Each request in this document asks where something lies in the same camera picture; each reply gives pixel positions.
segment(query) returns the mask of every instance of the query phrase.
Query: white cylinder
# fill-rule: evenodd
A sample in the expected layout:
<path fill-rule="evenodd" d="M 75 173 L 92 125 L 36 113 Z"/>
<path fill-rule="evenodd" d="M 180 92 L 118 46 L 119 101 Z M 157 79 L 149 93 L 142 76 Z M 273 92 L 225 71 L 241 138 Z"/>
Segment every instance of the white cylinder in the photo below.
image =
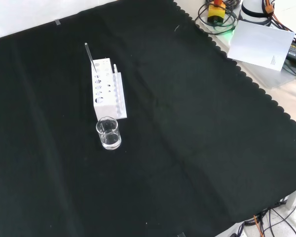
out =
<path fill-rule="evenodd" d="M 261 0 L 243 0 L 242 5 L 251 12 L 264 14 Z M 263 24 L 264 22 L 267 22 L 267 17 L 249 16 L 244 13 L 243 10 L 240 11 L 239 18 L 257 24 Z"/>

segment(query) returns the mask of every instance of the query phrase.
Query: water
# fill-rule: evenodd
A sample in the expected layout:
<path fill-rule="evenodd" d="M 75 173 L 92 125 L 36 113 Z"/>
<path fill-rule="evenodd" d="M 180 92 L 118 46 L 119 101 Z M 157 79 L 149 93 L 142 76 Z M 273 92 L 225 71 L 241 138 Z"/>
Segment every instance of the water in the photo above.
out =
<path fill-rule="evenodd" d="M 118 134 L 112 133 L 109 135 L 101 135 L 101 141 L 105 149 L 114 150 L 119 147 L 122 140 Z"/>

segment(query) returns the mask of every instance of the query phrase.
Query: sheet of paper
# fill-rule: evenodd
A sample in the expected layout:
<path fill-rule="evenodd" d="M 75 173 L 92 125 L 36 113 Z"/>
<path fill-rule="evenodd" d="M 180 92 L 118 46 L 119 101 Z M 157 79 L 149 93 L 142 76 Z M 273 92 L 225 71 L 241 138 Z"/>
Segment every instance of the sheet of paper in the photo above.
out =
<path fill-rule="evenodd" d="M 293 38 L 292 32 L 239 21 L 228 58 L 280 71 Z"/>

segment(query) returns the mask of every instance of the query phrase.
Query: black tablecloth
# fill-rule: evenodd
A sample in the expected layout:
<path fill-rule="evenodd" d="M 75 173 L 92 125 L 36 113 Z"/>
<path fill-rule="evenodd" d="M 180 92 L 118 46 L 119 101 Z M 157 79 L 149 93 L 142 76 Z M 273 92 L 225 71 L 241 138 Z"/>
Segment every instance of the black tablecloth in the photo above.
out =
<path fill-rule="evenodd" d="M 171 0 L 60 22 L 0 39 L 0 237 L 213 237 L 296 190 L 296 123 Z M 85 42 L 122 72 L 116 151 Z"/>

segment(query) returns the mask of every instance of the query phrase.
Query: yellow device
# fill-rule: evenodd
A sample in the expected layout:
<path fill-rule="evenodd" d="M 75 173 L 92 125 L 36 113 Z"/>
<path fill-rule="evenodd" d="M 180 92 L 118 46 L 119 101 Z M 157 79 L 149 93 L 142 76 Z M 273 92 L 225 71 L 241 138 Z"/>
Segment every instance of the yellow device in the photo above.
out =
<path fill-rule="evenodd" d="M 225 17 L 225 8 L 226 8 L 225 3 L 223 3 L 222 0 L 214 0 L 211 3 L 214 5 L 210 4 L 208 7 L 207 22 L 212 24 L 222 23 Z"/>

